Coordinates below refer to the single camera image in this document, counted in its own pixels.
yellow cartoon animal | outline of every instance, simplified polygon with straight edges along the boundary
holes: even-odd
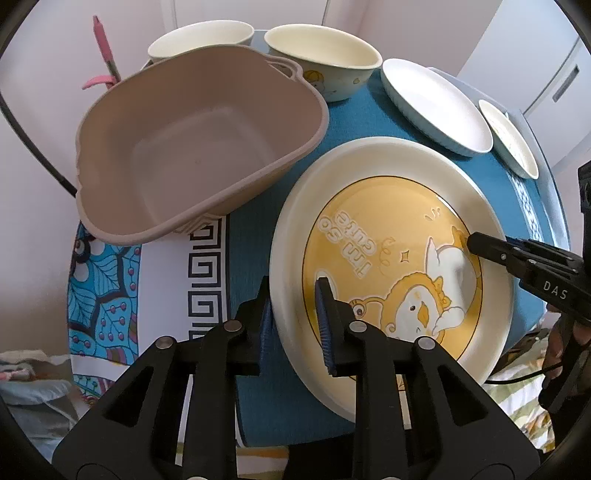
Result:
[[[390,337],[413,342],[428,335],[443,340],[445,328],[459,325],[459,315],[447,321],[444,312],[449,311],[451,300],[443,293],[443,279],[432,280],[427,274],[415,272],[398,280],[385,299],[369,297],[353,300],[351,305],[357,318],[363,317],[370,302],[382,304],[380,328]]]
[[[312,86],[320,93],[324,92],[324,75],[317,70],[306,70],[304,78],[312,84]]]
[[[379,327],[390,337],[413,342],[431,336],[441,343],[445,330],[458,327],[474,299],[477,278],[466,250],[466,239],[452,227],[453,245],[435,247],[428,239],[425,272],[398,280],[385,299],[368,297],[350,302],[360,319],[368,303],[382,305]]]

pink pen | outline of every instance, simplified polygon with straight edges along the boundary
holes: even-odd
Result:
[[[99,44],[99,50],[101,55],[103,56],[103,60],[105,61],[107,68],[109,69],[109,73],[117,80],[117,82],[120,82],[121,75],[119,74],[117,66],[115,65],[115,61],[113,60],[113,52],[111,51],[111,47],[109,47],[109,42],[107,41],[107,36],[105,34],[103,24],[100,23],[99,17],[97,17],[96,15],[92,17],[92,21],[96,42]]]

beige plastic basin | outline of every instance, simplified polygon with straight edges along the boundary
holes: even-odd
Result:
[[[214,46],[162,61],[109,90],[80,125],[82,222],[134,245],[226,215],[311,152],[328,120],[289,59]]]

table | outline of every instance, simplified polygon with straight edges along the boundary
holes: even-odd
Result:
[[[93,239],[79,226],[68,286],[68,322],[74,381],[89,402],[96,401],[157,336],[185,340],[202,335],[256,296],[268,273],[272,235],[285,198],[314,160],[346,141],[383,135],[427,145],[474,180],[507,235],[552,242],[536,181],[515,177],[495,153],[466,159],[430,141],[390,102],[379,72],[351,99],[333,103],[329,110],[328,132],[311,154],[261,195],[201,231],[115,247]],[[515,288],[507,348],[544,313],[540,299],[518,288],[517,282]],[[285,445],[353,430],[352,423],[320,404],[301,383],[274,327],[261,376],[237,382],[239,443]]]

small plate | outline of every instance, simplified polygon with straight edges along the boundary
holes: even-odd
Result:
[[[492,135],[478,108],[457,87],[428,68],[388,59],[382,83],[394,105],[420,131],[452,152],[490,152]]]
[[[540,175],[538,164],[517,127],[492,103],[479,100],[478,106],[491,126],[495,150],[505,164],[523,179],[536,180]]]

